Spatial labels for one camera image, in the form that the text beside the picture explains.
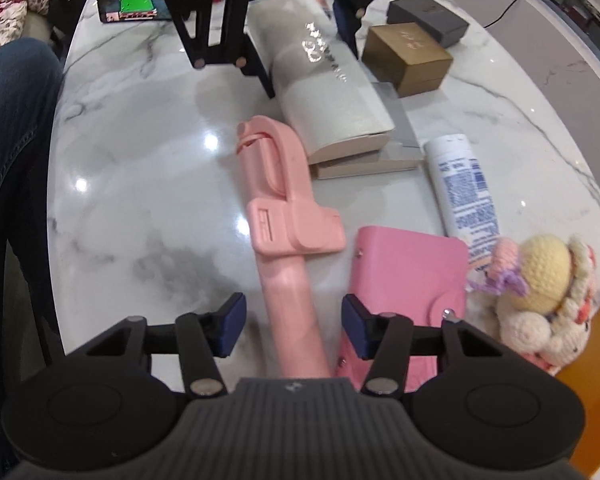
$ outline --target pink wallet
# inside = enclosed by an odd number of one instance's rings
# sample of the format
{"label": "pink wallet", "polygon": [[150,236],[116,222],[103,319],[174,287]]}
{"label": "pink wallet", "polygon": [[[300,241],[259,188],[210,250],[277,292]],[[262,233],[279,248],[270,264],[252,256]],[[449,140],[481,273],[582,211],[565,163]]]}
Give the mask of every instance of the pink wallet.
{"label": "pink wallet", "polygon": [[[440,326],[446,308],[463,317],[469,254],[457,238],[445,238],[389,227],[358,231],[349,291],[372,314],[393,312],[417,326]],[[359,359],[343,332],[336,375],[356,389],[371,366]],[[417,390],[438,373],[435,357],[411,357],[405,391]]]}

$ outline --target brown box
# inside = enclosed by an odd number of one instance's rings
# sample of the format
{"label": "brown box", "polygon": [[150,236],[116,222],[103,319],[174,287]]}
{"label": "brown box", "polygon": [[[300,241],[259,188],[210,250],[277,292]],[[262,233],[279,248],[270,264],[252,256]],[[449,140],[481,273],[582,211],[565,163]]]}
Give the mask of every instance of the brown box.
{"label": "brown box", "polygon": [[453,57],[416,23],[369,28],[362,61],[400,97],[439,88]]}

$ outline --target person's leg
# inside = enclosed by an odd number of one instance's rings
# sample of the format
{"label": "person's leg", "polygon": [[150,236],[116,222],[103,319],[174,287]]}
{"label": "person's leg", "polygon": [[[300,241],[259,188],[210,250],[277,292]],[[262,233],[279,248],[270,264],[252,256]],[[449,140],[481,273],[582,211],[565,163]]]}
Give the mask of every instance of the person's leg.
{"label": "person's leg", "polygon": [[[0,48],[0,409],[2,289],[9,239],[29,280],[32,306],[58,331],[46,251],[46,161],[61,68],[48,46],[20,39]],[[0,428],[0,478],[13,463]]]}

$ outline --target pink phone holder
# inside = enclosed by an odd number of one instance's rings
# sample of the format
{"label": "pink phone holder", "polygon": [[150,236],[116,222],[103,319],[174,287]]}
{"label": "pink phone holder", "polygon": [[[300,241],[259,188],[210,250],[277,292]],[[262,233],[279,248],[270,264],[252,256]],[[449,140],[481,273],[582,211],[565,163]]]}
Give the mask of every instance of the pink phone holder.
{"label": "pink phone holder", "polygon": [[[349,291],[372,314],[401,314],[417,326],[439,327],[447,308],[464,316],[467,269],[467,246],[457,238],[368,226],[358,231]],[[343,332],[336,375],[360,389],[370,367]],[[437,373],[435,357],[412,356],[405,390],[417,390]]]}
{"label": "pink phone holder", "polygon": [[260,284],[285,377],[330,377],[305,254],[346,245],[340,215],[314,201],[304,147],[286,124],[255,116],[238,126],[238,157]]}

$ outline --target pink selfie stick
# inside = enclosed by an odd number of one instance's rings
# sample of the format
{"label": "pink selfie stick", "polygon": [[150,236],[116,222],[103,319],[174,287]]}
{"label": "pink selfie stick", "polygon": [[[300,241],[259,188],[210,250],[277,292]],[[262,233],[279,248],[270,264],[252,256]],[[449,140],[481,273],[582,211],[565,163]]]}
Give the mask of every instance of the pink selfie stick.
{"label": "pink selfie stick", "polygon": [[237,153],[251,199],[251,245],[282,375],[331,377],[304,255],[344,249],[340,215],[315,203],[304,147],[286,124],[264,116],[241,123]]}

